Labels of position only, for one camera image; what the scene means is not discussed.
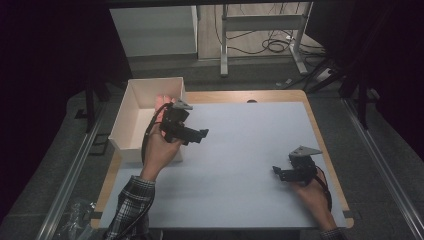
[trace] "plaid shirt sleeve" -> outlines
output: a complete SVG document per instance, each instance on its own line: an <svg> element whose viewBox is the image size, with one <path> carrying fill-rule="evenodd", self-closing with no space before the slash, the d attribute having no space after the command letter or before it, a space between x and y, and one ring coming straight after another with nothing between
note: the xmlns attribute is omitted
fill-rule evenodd
<svg viewBox="0 0 424 240"><path fill-rule="evenodd" d="M340 228L320 233L322 240L347 240Z"/></svg>
<svg viewBox="0 0 424 240"><path fill-rule="evenodd" d="M155 182L143 180L138 176L132 176L127 185L118 196L116 214L108 230L105 239L112 240L128 227L145 207L153 202ZM142 238L149 230L149 217L146 214L142 220L129 231L123 239Z"/></svg>

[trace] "gray floor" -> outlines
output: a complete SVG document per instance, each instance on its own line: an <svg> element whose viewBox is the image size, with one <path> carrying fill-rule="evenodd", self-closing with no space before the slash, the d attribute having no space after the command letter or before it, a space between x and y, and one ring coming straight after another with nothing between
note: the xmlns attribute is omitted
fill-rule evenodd
<svg viewBox="0 0 424 240"><path fill-rule="evenodd" d="M289 57L230 59L228 78L219 76L218 61L178 57L130 60L135 78L181 76L184 77L186 91L281 89L287 79L301 79ZM340 82L336 82L315 94L309 94L308 98L355 216L354 227L345 232L351 239L414 239L337 95L339 85ZM303 82L292 89L302 87ZM113 97L107 104L99 133L110 133L123 96L121 89L110 86L110 90ZM4 219L0 239L34 239L37 235L85 136L85 121L74 118L78 109L83 108L83 94L69 100L62 127L36 174ZM371 133L396 178L422 215L422 160L384 121L373 105L369 105L367 116ZM92 152L97 151L97 148L92 148ZM87 157L59 228L69 219L69 206L74 199L97 200L112 152L113 147L109 145L104 155ZM284 239L280 234L275 233L267 239ZM302 231L301 239L318 239L317 231Z"/></svg>

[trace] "open white box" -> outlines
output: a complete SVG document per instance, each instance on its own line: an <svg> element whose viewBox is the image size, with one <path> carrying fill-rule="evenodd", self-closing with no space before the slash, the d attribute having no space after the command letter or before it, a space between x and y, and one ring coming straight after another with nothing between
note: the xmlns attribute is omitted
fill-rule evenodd
<svg viewBox="0 0 424 240"><path fill-rule="evenodd" d="M140 162L143 136L155 111L157 95L167 95L185 101L184 80L176 78L131 79L119 108L109 140L122 161ZM174 160L183 159L182 151Z"/></svg>

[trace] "desk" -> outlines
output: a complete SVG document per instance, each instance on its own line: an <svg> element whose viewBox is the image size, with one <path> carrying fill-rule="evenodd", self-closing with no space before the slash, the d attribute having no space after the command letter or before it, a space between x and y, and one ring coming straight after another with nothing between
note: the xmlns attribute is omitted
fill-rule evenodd
<svg viewBox="0 0 424 240"><path fill-rule="evenodd" d="M319 132L317 123L315 121L314 115L312 113L309 102L306 98L306 95L303 91L300 90L291 90L291 91L282 91L282 90L272 90L272 91L227 91L227 92L189 92L186 93L187 101L191 104L201 104L201 103L244 103L247 100L255 99L258 102L302 102L309 120L311 122L316 140L320 149L323 152L323 159L330 174L332 182L334 184L335 193L337 194L341 207L343 211L349 211L346 199L343 195L343 191L340 187L340 183L337 179L336 172L334 171L333 165L331 163L330 156L328 155L327 149L325 147L322 136ZM116 175L118 173L120 165L120 158L115 153L113 160L108 170L108 174L103 184L102 191L100 193L99 199L97 201L96 212L103 212L105 209L106 203L108 201L111 189L114 185ZM92 219L92 226L97 227L99 225L99 219ZM347 226L353 226L353 219L347 219Z"/></svg>

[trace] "white wall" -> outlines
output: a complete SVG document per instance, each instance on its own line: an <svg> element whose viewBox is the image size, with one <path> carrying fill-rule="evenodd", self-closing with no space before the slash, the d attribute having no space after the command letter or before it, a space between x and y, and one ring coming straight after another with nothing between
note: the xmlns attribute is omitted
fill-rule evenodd
<svg viewBox="0 0 424 240"><path fill-rule="evenodd" d="M127 57L197 52L196 7L111 9Z"/></svg>

